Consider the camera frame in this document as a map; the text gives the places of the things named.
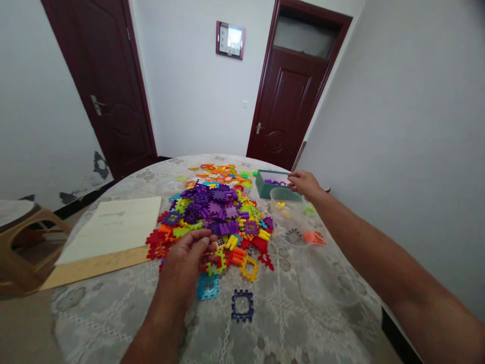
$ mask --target dark red wooden door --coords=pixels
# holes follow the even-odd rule
[[[156,150],[136,44],[129,32],[128,2],[42,3],[114,178],[154,163]]]
[[[328,60],[273,47],[249,157],[291,170]]]

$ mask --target stool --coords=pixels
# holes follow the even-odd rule
[[[60,230],[48,229],[43,221],[53,222]],[[37,223],[43,230],[26,229]],[[0,200],[0,291],[10,291],[15,295],[26,295],[35,292],[49,276],[54,263],[61,255],[65,241],[53,250],[43,253],[42,245],[49,244],[42,237],[45,233],[64,232],[69,236],[71,228],[52,212],[31,201]],[[31,249],[24,249],[24,243],[19,251],[26,257],[35,257],[35,262],[23,258],[12,250],[12,244],[17,237],[35,238],[40,241]]]

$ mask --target round table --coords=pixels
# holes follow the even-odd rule
[[[166,195],[167,182],[180,175],[192,178],[200,171],[188,168],[208,163],[234,164],[238,172],[284,171],[259,160],[222,154],[185,156],[151,165],[123,179],[93,203],[67,244],[100,202]],[[250,198],[266,216],[270,215],[269,200],[259,197],[256,186]],[[169,206],[168,198],[163,197],[160,211]],[[340,251],[321,221],[313,222],[312,228],[323,234],[329,248]],[[217,298],[195,300],[184,321],[180,362],[370,362],[380,331],[381,311],[380,299],[369,285],[355,274],[357,304],[344,307],[329,300],[312,305],[299,290],[298,262],[292,250],[270,241],[268,251],[274,271],[261,264],[257,279],[251,283],[237,267],[230,267],[220,279]],[[345,275],[351,266],[341,253],[337,256],[334,267]],[[147,313],[158,266],[158,261],[152,261],[54,290],[54,332],[67,362],[121,360]],[[234,289],[253,292],[252,322],[231,319]]]

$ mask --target wall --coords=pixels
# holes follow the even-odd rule
[[[298,168],[485,320],[485,10],[369,0]]]
[[[2,2],[0,33],[0,199],[57,210],[112,177],[41,2]]]
[[[364,4],[310,3],[354,17]],[[274,0],[130,0],[159,155],[246,155],[273,6]],[[242,62],[215,53],[217,20],[246,28]]]

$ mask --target clock face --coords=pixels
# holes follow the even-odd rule
[[[240,56],[243,40],[243,31],[231,25],[222,25],[219,28],[219,51],[230,55]]]

